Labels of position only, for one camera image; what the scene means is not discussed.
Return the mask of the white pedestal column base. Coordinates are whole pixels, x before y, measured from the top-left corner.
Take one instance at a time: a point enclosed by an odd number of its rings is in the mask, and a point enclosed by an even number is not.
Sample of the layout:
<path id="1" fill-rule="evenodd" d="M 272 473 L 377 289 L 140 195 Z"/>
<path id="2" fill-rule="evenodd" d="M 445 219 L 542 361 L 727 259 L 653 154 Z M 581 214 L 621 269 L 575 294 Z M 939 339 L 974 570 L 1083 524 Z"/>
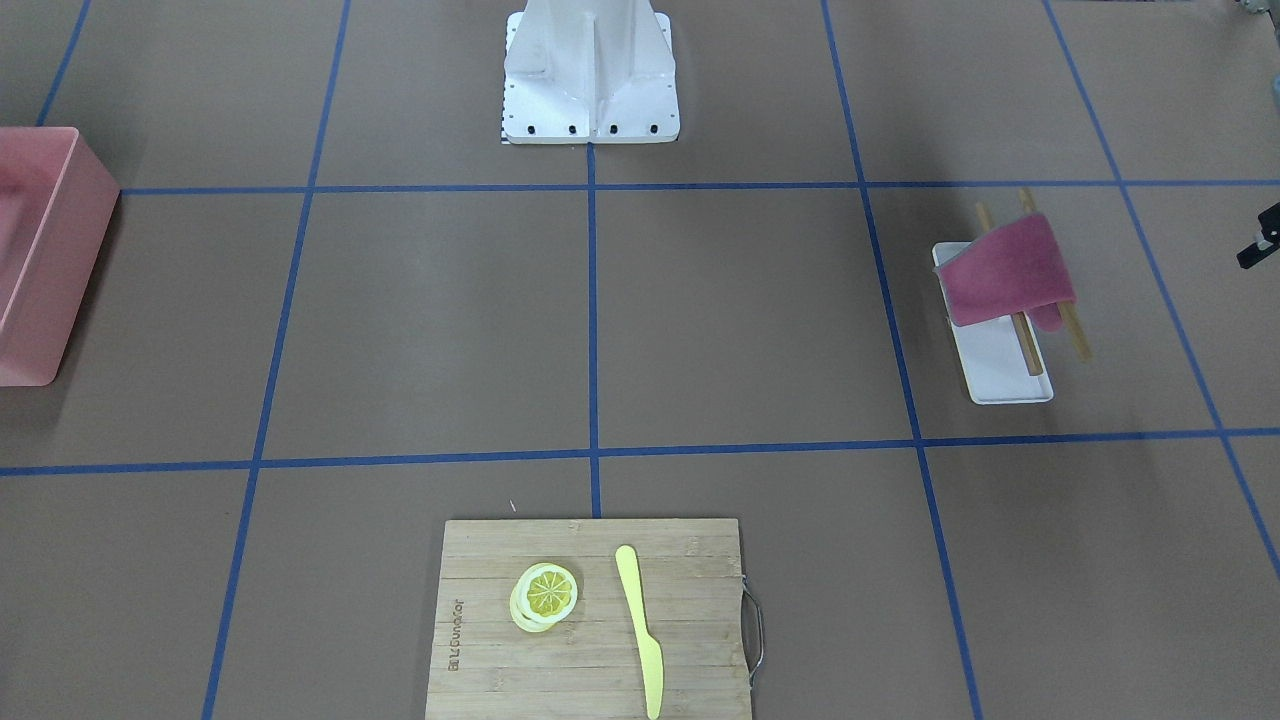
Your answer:
<path id="1" fill-rule="evenodd" d="M 529 1 L 508 15 L 504 50 L 506 143 L 680 137 L 671 18 L 649 1 Z"/>

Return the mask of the pink microfiber cloth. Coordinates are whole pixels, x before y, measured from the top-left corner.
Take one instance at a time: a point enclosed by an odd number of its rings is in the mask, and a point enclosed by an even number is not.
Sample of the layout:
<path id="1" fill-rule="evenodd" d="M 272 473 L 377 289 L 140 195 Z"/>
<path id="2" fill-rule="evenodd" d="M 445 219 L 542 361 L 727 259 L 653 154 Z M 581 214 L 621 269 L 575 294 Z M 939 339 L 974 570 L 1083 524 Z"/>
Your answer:
<path id="1" fill-rule="evenodd" d="M 984 233 L 936 274 L 959 327 L 1024 313 L 1038 331 L 1059 332 L 1059 305 L 1078 300 L 1050 220 L 1039 211 Z"/>

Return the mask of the pink plastic bin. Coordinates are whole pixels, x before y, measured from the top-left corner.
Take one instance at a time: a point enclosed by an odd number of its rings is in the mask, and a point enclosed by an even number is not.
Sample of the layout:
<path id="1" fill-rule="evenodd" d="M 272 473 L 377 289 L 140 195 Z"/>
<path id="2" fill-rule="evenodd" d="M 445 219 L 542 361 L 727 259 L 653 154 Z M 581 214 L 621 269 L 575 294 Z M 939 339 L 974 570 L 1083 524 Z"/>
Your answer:
<path id="1" fill-rule="evenodd" d="M 1 383 L 50 384 L 120 186 L 74 127 L 5 127 Z"/>

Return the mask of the white rectangular tray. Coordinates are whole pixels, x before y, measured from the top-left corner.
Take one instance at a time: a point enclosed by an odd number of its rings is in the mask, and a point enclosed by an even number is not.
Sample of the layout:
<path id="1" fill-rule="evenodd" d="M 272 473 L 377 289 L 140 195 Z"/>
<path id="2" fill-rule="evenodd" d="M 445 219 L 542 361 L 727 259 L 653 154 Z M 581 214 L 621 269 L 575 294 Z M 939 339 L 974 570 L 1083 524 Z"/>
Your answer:
<path id="1" fill-rule="evenodd" d="M 957 325 L 950 296 L 946 291 L 942 296 L 970 401 L 995 406 L 1047 404 L 1055 397 L 1047 372 L 1028 372 L 1010 316 Z"/>

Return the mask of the yellow plastic knife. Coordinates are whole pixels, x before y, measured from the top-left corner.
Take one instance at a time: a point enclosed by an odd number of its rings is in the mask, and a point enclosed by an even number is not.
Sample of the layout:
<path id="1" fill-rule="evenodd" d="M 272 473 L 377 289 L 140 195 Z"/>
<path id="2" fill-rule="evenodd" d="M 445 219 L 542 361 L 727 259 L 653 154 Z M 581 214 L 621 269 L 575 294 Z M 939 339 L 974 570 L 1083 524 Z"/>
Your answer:
<path id="1" fill-rule="evenodd" d="M 643 575 L 636 550 L 631 544 L 621 544 L 614 551 L 614 565 L 623 588 L 637 647 L 645 715 L 646 719 L 659 719 L 666 694 L 666 662 L 660 643 L 650 633 L 648 625 Z"/>

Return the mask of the bamboo cutting board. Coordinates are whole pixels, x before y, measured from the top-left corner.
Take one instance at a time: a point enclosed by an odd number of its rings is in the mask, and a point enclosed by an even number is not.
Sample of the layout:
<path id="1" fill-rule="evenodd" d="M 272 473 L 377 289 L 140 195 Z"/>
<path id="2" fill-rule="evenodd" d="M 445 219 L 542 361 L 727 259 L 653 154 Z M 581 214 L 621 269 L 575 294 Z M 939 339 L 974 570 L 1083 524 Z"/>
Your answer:
<path id="1" fill-rule="evenodd" d="M 750 719 L 741 532 L 730 518 L 516 519 L 445 524 L 425 698 L 429 719 L 645 719 L 614 551 L 639 557 L 666 662 L 662 719 Z M 539 562 L 567 568 L 575 610 L 550 630 L 509 618 Z"/>

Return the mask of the yellow lemon slices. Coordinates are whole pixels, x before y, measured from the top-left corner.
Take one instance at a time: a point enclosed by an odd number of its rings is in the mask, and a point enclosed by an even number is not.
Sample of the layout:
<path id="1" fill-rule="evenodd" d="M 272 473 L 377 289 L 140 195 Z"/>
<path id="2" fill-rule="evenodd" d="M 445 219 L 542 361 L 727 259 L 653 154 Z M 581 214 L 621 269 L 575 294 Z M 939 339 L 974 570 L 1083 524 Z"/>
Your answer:
<path id="1" fill-rule="evenodd" d="M 543 633 L 576 607 L 579 583 L 567 568 L 539 562 L 527 568 L 509 593 L 509 618 L 527 633 Z"/>

